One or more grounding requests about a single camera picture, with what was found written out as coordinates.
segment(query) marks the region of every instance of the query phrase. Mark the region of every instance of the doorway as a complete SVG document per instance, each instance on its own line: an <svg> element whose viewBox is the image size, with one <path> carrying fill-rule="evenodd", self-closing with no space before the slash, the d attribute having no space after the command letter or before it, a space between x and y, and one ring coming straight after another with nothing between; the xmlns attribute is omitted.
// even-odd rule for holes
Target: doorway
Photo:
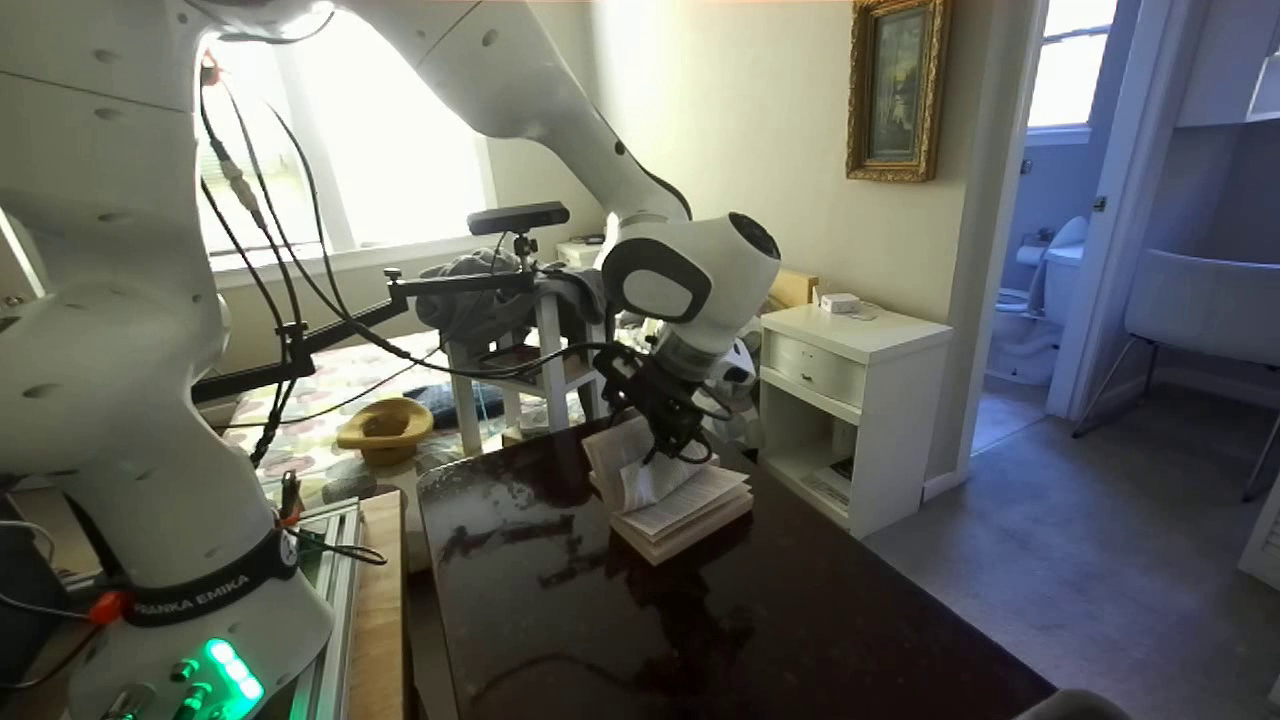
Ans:
<svg viewBox="0 0 1280 720"><path fill-rule="evenodd" d="M970 451L1048 413L1075 319L1136 0L1048 0Z"/></svg>

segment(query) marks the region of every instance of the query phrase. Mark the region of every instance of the dark table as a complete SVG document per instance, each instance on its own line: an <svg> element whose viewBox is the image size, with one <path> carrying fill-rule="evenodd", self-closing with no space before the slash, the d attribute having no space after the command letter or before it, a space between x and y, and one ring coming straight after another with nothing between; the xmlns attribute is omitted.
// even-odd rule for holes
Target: dark table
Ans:
<svg viewBox="0 0 1280 720"><path fill-rule="evenodd" d="M462 714L1007 720L1052 690L764 473L750 517L646 568L574 439L421 492Z"/></svg>

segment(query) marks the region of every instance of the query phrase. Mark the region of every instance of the picture frame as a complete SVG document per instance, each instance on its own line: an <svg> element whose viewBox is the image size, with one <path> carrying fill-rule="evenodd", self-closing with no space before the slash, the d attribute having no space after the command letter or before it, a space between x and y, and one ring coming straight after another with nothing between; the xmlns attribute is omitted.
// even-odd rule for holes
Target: picture frame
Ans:
<svg viewBox="0 0 1280 720"><path fill-rule="evenodd" d="M949 22L951 0L852 0L842 177L932 181Z"/></svg>

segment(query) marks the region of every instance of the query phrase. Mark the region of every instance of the bright window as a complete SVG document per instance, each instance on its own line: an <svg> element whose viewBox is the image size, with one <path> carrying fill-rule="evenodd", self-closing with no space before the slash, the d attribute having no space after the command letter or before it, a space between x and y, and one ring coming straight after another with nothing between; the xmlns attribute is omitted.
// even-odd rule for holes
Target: bright window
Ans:
<svg viewBox="0 0 1280 720"><path fill-rule="evenodd" d="M1073 126L1086 131L1111 20L1116 0L1048 0L1028 120L1033 134Z"/></svg>
<svg viewBox="0 0 1280 720"><path fill-rule="evenodd" d="M460 241L469 211L493 209L485 138L359 15L338 11L302 44L215 44L211 50L248 110L272 201L301 248L309 241L314 248L309 187L266 107L286 117L314 168L334 253ZM237 117L215 90L211 110L248 170ZM237 211L227 221L240 241L264 248L240 205L220 209ZM211 256L231 253L211 216L205 216L205 235Z"/></svg>

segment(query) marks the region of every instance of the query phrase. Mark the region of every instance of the gray tile floor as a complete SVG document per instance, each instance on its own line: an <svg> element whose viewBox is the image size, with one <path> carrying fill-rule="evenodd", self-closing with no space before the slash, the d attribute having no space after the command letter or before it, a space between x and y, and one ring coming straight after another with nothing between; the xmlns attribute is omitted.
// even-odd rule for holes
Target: gray tile floor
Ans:
<svg viewBox="0 0 1280 720"><path fill-rule="evenodd" d="M871 548L1048 678L1140 720L1277 720L1280 590L1235 571L1268 420L1176 387L1086 439L1033 420Z"/></svg>
<svg viewBox="0 0 1280 720"><path fill-rule="evenodd" d="M984 381L974 402L970 451L1007 442L1016 430L1045 414L1048 383L1007 383L999 377Z"/></svg>

